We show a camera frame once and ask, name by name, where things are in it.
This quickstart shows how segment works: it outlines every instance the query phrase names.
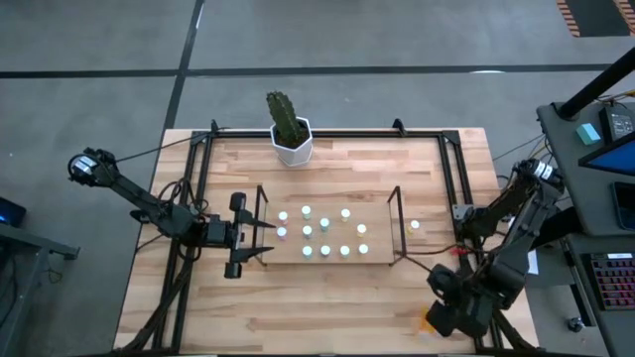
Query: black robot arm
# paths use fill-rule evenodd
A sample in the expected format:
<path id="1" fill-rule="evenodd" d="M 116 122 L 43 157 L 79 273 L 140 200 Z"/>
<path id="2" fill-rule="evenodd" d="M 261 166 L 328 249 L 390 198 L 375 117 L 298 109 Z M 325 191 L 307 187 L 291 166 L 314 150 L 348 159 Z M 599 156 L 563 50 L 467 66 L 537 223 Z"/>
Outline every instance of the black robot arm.
<path id="1" fill-rule="evenodd" d="M 88 186 L 107 187 L 118 193 L 139 208 L 131 215 L 142 223 L 148 221 L 157 226 L 168 238 L 176 239 L 187 247 L 229 249 L 229 262 L 225 267 L 225 278 L 241 277 L 241 263 L 255 255 L 273 248 L 256 247 L 241 248 L 242 224 L 264 228 L 274 225 L 254 219 L 251 212 L 245 209 L 247 196 L 243 192 L 231 195 L 229 208 L 234 211 L 234 221 L 220 220 L 218 215 L 207 216 L 198 207 L 174 203 L 174 197 L 162 200 L 153 196 L 133 181 L 124 177 L 117 168 L 115 157 L 104 150 L 87 148 L 82 154 L 75 155 L 68 162 L 70 180 Z M 189 182 L 173 182 L 180 184 L 176 193 L 190 195 Z"/>
<path id="2" fill-rule="evenodd" d="M 493 235 L 507 214 L 516 218 L 501 245 L 487 253 L 475 272 L 433 267 L 428 283 L 441 301 L 434 303 L 427 320 L 443 336 L 455 329 L 483 336 L 492 317 L 500 318 L 500 309 L 508 309 L 524 289 L 527 253 L 564 185 L 555 169 L 534 159 L 521 162 L 515 173 L 514 181 L 489 206 L 454 208 L 459 235 L 478 242 Z"/>

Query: wooden table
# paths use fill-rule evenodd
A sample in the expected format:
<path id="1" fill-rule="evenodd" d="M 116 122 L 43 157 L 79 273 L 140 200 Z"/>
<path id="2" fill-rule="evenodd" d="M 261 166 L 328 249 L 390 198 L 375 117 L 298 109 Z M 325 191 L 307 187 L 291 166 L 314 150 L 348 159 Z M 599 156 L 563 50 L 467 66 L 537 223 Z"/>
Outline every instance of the wooden table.
<path id="1" fill-rule="evenodd" d="M 495 198 L 498 185 L 483 129 L 458 129 L 476 204 Z M 191 130 L 169 130 L 164 145 Z M 152 185 L 157 194 L 182 177 L 188 145 L 161 152 Z M 449 153 L 457 179 L 454 154 Z M 385 202 L 395 185 L 403 194 L 407 221 L 422 222 L 407 238 L 411 252 L 437 250 L 454 242 L 444 176 L 436 140 L 315 139 L 311 162 L 288 169 L 263 139 L 214 139 L 205 198 L 208 211 L 230 219 L 229 196 L 247 193 L 253 211 L 256 186 L 277 202 Z M 457 196 L 460 184 L 455 182 Z M 145 226 L 139 244 L 156 235 Z M 488 239 L 495 244 L 496 238 Z M 170 241 L 162 239 L 137 254 L 115 346 L 129 342 L 161 295 Z M 431 267 L 456 268 L 451 254 L 417 257 Z M 368 265 L 270 265 L 251 261 L 239 280 L 223 278 L 226 250 L 203 250 L 194 265 L 182 353 L 437 353 L 471 352 L 473 341 L 460 332 L 442 338 L 422 327 L 422 311 L 436 297 L 428 273 L 401 261 L 392 268 Z M 522 292 L 505 312 L 531 343 L 536 331 Z M 169 316 L 167 334 L 172 335 Z"/>

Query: white plant pot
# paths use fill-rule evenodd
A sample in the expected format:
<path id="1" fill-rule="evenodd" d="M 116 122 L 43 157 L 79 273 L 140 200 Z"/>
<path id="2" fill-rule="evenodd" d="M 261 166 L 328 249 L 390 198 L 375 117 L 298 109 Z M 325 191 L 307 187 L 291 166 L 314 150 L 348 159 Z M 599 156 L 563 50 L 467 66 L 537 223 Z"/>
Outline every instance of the white plant pot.
<path id="1" fill-rule="evenodd" d="M 314 136 L 311 133 L 311 125 L 309 125 L 309 120 L 301 117 L 298 117 L 298 120 L 305 123 L 307 130 L 309 130 L 309 137 L 296 149 L 289 149 L 276 144 L 276 141 L 274 140 L 276 124 L 272 125 L 271 128 L 269 128 L 269 131 L 271 133 L 271 143 L 278 153 L 278 158 L 280 158 L 280 160 L 289 167 L 296 167 L 307 164 L 309 162 L 309 159 L 311 158 L 311 154 L 314 151 Z"/>

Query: orange striped tape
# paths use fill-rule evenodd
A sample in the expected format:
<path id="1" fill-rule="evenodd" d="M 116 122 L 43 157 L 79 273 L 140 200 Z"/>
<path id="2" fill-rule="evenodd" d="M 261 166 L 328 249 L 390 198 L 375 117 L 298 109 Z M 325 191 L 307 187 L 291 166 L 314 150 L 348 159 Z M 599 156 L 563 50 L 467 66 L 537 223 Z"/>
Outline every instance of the orange striped tape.
<path id="1" fill-rule="evenodd" d="M 557 0 L 558 8 L 560 12 L 563 13 L 563 17 L 565 18 L 565 23 L 567 23 L 567 27 L 572 35 L 575 37 L 579 37 L 579 27 L 573 18 L 572 11 L 569 9 L 569 6 L 565 2 L 565 0 Z"/>
<path id="2" fill-rule="evenodd" d="M 628 0 L 613 0 L 613 2 L 628 25 L 631 36 L 635 36 L 635 11 L 633 11 L 631 4 Z"/>

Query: orange object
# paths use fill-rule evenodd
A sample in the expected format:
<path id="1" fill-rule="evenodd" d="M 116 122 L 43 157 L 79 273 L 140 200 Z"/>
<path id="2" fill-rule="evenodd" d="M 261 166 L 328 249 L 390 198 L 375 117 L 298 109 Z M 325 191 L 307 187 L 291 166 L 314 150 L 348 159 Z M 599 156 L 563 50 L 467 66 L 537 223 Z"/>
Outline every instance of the orange object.
<path id="1" fill-rule="evenodd" d="M 421 308 L 421 323 L 419 325 L 419 333 L 435 333 L 435 328 L 426 320 L 426 314 L 428 313 L 428 307 L 423 306 Z"/>

